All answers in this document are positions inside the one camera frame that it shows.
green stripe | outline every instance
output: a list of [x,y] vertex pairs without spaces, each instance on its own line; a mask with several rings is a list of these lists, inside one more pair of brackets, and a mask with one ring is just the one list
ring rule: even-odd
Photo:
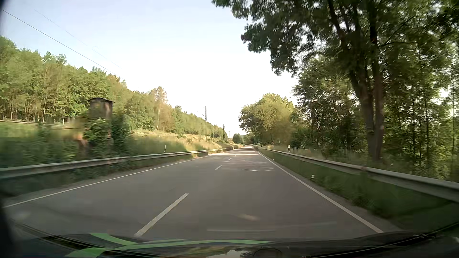
[[118,247],[118,248],[86,248],[83,250],[71,252],[70,254],[66,255],[66,257],[96,258],[105,251],[135,250],[135,249],[146,249],[146,248],[155,248],[155,247],[176,247],[176,246],[208,244],[208,243],[232,243],[232,244],[256,245],[256,244],[270,243],[270,241],[226,239],[226,240],[185,241],[185,242],[158,243],[158,244],[140,244],[140,245],[130,245],[130,246]]
[[146,245],[135,245],[127,247],[118,247],[113,250],[134,250],[134,249],[143,249],[143,248],[155,248],[155,247],[176,247],[176,246],[186,246],[186,245],[196,245],[196,244],[208,244],[208,243],[232,243],[232,244],[264,244],[270,243],[269,241],[257,241],[257,240],[201,240],[201,241],[185,241],[185,242],[174,242],[174,243],[161,243],[161,244],[146,244]]
[[124,245],[124,246],[131,246],[131,245],[138,244],[136,242],[123,240],[123,239],[111,236],[111,235],[109,235],[107,233],[91,233],[91,235],[93,235],[95,237],[98,237],[98,238],[101,238],[103,240],[106,240],[106,241],[109,241],[109,242],[113,242],[113,243],[117,243],[117,244]]
[[183,241],[184,239],[165,239],[165,240],[153,240],[153,241],[148,241],[148,242],[142,242],[139,244],[148,244],[148,243],[162,243],[162,242],[177,242],[177,241]]
[[81,257],[81,258],[96,258],[109,248],[86,248],[69,253],[65,257]]

forest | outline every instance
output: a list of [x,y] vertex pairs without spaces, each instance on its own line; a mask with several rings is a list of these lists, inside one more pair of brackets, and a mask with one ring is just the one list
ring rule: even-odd
[[0,37],[0,118],[60,123],[87,111],[88,99],[114,101],[113,112],[123,114],[131,130],[162,130],[177,134],[225,137],[224,130],[168,103],[162,86],[132,91],[120,78],[100,68],[91,71],[67,63],[63,54],[18,49]]
[[459,181],[459,8],[449,0],[214,0],[298,78],[242,108],[255,142]]

guardrail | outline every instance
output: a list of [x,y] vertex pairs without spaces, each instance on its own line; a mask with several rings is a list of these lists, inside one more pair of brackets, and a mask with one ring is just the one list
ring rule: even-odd
[[212,149],[212,150],[203,150],[203,151],[183,151],[183,152],[147,154],[147,155],[125,156],[125,157],[110,157],[110,158],[39,164],[39,165],[30,165],[30,166],[21,166],[21,167],[0,168],[0,179],[19,178],[19,177],[36,175],[36,174],[46,174],[46,173],[53,173],[57,171],[63,171],[63,170],[88,168],[88,167],[109,165],[109,164],[122,163],[122,162],[128,162],[128,161],[139,161],[139,160],[153,159],[153,158],[184,156],[184,155],[209,153],[213,151],[225,151],[225,150],[232,150],[232,149],[233,148],[231,147],[231,148]]
[[378,168],[369,168],[359,165],[341,163],[336,161],[324,160],[320,158],[307,157],[284,151],[276,151],[263,148],[263,150],[279,153],[294,159],[302,160],[319,166],[328,167],[349,174],[366,173],[371,179],[397,185],[428,195],[440,197],[454,202],[459,202],[459,183],[428,178],[423,176],[404,174]]
[[[0,122],[38,124],[38,123],[35,123],[35,122],[27,122],[27,121],[20,121],[20,120],[3,120],[3,119],[0,119]],[[56,123],[51,123],[50,125],[52,125],[52,126],[61,126],[61,127],[64,126],[63,124],[56,124]]]

road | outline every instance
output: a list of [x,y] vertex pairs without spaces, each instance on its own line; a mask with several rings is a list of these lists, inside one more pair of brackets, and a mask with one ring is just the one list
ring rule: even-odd
[[20,196],[6,211],[51,234],[149,240],[348,239],[397,230],[252,146]]

windshield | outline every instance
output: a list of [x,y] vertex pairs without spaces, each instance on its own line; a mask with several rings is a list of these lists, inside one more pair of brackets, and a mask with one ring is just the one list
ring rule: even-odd
[[452,225],[457,16],[438,0],[6,1],[11,235],[78,236],[96,257]]

